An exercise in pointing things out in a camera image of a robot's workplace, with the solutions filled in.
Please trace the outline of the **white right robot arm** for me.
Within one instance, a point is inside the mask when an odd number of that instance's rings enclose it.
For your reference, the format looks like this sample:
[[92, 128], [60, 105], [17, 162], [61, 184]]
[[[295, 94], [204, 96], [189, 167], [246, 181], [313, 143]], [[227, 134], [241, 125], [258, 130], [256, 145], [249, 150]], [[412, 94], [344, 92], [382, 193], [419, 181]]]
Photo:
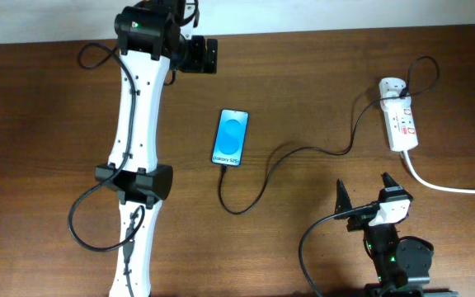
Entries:
[[434, 247], [414, 236], [399, 237], [396, 225], [408, 217], [413, 197], [388, 173], [384, 188], [367, 205], [353, 207], [342, 180], [336, 182], [338, 219], [347, 221], [349, 232], [364, 233], [364, 249], [374, 264], [379, 282], [364, 287], [365, 296], [422, 296], [430, 282]]

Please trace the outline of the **blue smartphone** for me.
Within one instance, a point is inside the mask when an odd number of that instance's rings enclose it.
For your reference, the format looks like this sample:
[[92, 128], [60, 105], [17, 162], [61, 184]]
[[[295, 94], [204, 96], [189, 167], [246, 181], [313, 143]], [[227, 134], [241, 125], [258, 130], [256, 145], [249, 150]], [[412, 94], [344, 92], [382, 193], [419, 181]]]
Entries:
[[212, 163], [238, 167], [247, 134], [249, 113], [229, 109], [221, 110], [212, 152]]

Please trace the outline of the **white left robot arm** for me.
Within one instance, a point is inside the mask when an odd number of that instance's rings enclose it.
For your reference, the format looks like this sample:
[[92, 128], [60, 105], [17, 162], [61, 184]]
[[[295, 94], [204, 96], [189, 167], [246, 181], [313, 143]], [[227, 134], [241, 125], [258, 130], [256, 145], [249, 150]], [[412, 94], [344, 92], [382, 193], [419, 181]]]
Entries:
[[120, 240], [111, 296], [149, 296], [153, 233], [173, 170], [158, 162], [159, 105], [167, 75], [217, 71], [218, 42], [193, 35], [197, 1], [142, 1], [115, 18], [123, 64], [115, 143], [96, 179], [119, 200]]

